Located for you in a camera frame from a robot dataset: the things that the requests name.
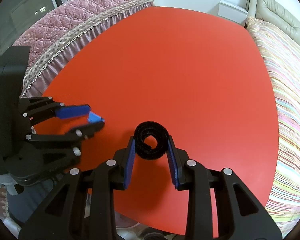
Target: striped fabric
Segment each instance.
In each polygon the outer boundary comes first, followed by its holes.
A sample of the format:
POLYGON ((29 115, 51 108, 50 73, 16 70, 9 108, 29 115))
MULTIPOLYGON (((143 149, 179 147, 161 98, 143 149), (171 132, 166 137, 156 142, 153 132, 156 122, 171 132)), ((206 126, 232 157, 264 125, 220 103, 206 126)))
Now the striped fabric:
POLYGON ((273 24, 253 17, 247 19, 247 30, 264 59, 277 104, 279 152, 266 210, 285 237, 300 219, 300 46, 273 24))

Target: blue gripper pad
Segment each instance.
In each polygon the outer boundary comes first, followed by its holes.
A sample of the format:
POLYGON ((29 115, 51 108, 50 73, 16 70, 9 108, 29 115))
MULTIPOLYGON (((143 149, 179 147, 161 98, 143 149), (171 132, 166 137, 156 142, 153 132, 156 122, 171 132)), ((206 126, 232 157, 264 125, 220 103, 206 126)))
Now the blue gripper pad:
POLYGON ((64 106, 55 111, 56 117, 60 119, 82 116, 88 114, 89 112, 90 112, 89 105, 64 106))
POLYGON ((124 169, 124 180, 123 180, 124 189, 127 189, 130 184, 135 156, 136 156, 135 140, 133 139, 131 143, 126 167, 124 169))
POLYGON ((177 167, 176 158, 174 156, 170 140, 168 140, 167 158, 168 158, 172 183, 177 189, 179 187, 178 167, 177 167))
POLYGON ((93 122, 105 122, 105 119, 103 119, 101 116, 93 113, 93 112, 89 112, 89 116, 88 116, 88 122, 93 123, 93 122))

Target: headboard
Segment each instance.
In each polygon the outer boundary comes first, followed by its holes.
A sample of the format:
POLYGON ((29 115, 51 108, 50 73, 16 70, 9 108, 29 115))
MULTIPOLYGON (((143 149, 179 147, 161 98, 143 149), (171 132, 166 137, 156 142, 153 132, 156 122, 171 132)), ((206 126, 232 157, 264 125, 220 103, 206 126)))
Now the headboard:
POLYGON ((300 22, 275 0, 247 0, 248 17, 277 26, 300 46, 300 22))

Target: rolled black strip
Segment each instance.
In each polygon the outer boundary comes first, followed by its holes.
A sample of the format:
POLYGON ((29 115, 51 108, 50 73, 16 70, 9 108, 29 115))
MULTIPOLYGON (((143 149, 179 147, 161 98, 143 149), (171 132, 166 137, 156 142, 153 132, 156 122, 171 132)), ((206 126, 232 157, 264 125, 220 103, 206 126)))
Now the rolled black strip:
POLYGON ((169 133, 161 124, 147 121, 139 124, 134 132, 136 143, 136 153, 143 159, 156 160, 162 157, 168 150, 169 133), (151 149, 151 146, 144 143, 148 136, 153 136, 157 141, 157 146, 151 149))

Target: red table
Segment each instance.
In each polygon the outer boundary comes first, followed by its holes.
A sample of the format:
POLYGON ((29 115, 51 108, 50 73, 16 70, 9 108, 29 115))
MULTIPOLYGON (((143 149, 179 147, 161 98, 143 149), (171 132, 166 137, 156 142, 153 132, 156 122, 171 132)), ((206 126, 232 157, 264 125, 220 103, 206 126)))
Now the red table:
MULTIPOLYGON (((263 205, 268 200, 279 137, 274 93, 252 38, 235 23, 196 11, 146 8, 88 44, 44 96, 87 103, 106 120, 83 142, 82 170, 112 158, 139 123, 152 120, 190 158, 209 169, 231 167, 263 205)), ((63 133, 84 120, 50 120, 36 129, 63 133)), ((131 184, 115 191, 114 201, 118 212, 138 222, 185 232, 188 192, 174 189, 165 156, 136 156, 131 184)))

